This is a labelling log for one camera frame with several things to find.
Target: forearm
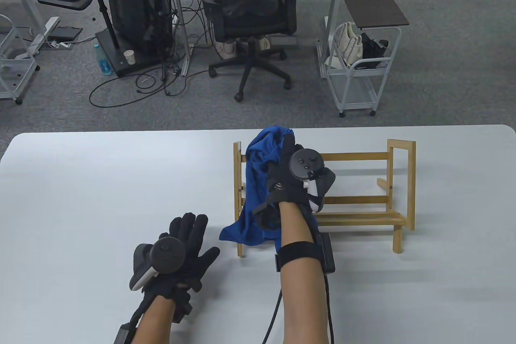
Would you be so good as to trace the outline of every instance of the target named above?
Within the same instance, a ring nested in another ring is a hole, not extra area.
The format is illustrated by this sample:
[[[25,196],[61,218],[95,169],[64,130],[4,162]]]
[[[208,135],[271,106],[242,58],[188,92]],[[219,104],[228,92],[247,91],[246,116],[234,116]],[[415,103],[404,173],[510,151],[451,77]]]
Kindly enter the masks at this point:
[[[313,242],[297,204],[281,202],[281,244]],[[281,269],[285,309],[285,344],[328,343],[324,274],[317,259],[291,261]]]
[[[141,318],[131,344],[169,344],[175,302],[157,296]]]

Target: computer tower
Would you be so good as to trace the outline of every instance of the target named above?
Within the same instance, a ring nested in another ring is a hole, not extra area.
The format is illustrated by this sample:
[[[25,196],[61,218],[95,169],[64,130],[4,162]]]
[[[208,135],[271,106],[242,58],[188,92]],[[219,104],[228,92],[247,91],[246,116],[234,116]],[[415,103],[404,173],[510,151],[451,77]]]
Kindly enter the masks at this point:
[[[171,0],[109,0],[114,29],[147,53],[173,46]]]

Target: blue cloth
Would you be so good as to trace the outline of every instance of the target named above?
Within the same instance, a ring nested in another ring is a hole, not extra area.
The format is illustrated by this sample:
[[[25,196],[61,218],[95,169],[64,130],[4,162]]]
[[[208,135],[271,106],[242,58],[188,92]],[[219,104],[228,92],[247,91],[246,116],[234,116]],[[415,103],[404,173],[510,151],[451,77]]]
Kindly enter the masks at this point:
[[[252,215],[254,208],[263,204],[269,196],[267,191],[267,163],[280,162],[283,138],[293,134],[290,129],[280,126],[265,128],[249,144],[246,150],[246,202],[240,218],[231,226],[223,228],[220,240],[258,246],[267,240],[281,247],[281,230],[264,230],[256,223]]]

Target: paper cup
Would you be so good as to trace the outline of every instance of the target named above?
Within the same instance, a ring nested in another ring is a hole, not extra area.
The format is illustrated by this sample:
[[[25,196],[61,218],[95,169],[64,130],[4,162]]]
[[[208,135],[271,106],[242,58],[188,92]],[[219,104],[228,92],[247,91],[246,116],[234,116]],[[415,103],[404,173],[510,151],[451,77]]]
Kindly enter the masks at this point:
[[[124,52],[124,56],[125,56],[125,60],[127,60],[127,62],[129,64],[135,64],[136,63],[136,60],[134,58],[134,51],[133,50],[127,50]]]

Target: white cart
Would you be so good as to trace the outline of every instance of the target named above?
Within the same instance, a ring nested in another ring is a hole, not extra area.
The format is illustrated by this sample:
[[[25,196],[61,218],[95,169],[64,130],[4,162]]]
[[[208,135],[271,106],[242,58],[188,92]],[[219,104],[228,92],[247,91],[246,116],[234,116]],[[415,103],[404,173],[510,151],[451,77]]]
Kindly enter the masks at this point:
[[[17,47],[25,49],[25,58],[11,58],[11,53]],[[16,104],[22,104],[20,94],[34,71],[39,71],[39,66],[28,52],[25,41],[14,23],[8,17],[0,15],[0,90],[5,90],[0,91],[0,99],[11,98]]]
[[[383,88],[387,82],[389,71],[391,70],[392,62],[398,51],[399,42],[402,39],[402,30],[399,27],[377,27],[377,28],[363,28],[361,31],[374,31],[379,29],[390,29],[396,32],[396,39],[392,50],[388,50],[388,56],[384,58],[370,58],[356,61],[351,66],[346,63],[339,55],[337,45],[337,36],[340,35],[344,24],[339,25],[335,29],[335,34],[332,37],[330,45],[330,62],[327,66],[326,80],[335,101],[335,105],[339,110],[339,116],[345,117],[345,110],[352,110],[358,108],[370,108],[370,115],[376,115],[378,102],[382,97]],[[373,69],[357,69],[360,64],[379,62],[378,66]],[[375,92],[370,77],[383,77],[378,93]]]

